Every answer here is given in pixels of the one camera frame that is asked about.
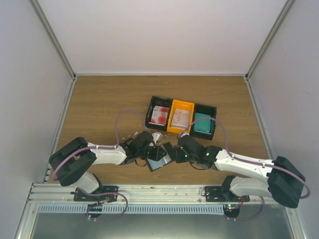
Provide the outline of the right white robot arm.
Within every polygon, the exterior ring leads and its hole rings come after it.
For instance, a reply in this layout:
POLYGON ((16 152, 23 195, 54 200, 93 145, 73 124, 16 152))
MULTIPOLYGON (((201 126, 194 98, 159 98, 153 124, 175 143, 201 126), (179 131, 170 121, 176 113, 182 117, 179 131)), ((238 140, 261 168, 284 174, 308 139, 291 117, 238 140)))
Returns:
POLYGON ((229 152, 217 146, 203 146, 189 134, 178 137, 176 162, 189 162, 204 170, 229 171, 221 188, 221 197, 231 202, 241 196, 261 196, 278 204, 297 208, 304 182, 302 173, 285 157, 257 159, 229 152))

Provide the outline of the black leather card holder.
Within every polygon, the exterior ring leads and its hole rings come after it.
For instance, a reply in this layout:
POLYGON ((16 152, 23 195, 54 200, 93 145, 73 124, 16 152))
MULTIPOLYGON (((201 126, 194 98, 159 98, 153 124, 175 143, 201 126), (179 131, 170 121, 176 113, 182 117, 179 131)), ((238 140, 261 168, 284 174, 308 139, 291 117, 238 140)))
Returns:
POLYGON ((150 172, 154 172, 174 162, 176 159, 176 157, 173 155, 174 153, 175 148, 170 142, 166 142, 161 146, 156 146, 146 159, 146 163, 150 172))

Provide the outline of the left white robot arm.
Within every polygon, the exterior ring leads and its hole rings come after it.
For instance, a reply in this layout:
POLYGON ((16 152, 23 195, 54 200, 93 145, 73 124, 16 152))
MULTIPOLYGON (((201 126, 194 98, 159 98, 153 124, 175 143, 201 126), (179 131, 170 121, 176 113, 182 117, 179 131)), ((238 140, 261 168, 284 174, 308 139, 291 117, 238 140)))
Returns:
POLYGON ((157 145, 161 138, 161 133, 142 131, 123 143, 108 146, 88 143, 83 137, 77 137, 51 155, 52 179, 63 187, 74 185, 91 201, 98 201, 103 195, 102 184, 88 169, 98 164, 127 165, 138 158, 160 161, 167 156, 165 148, 157 145))

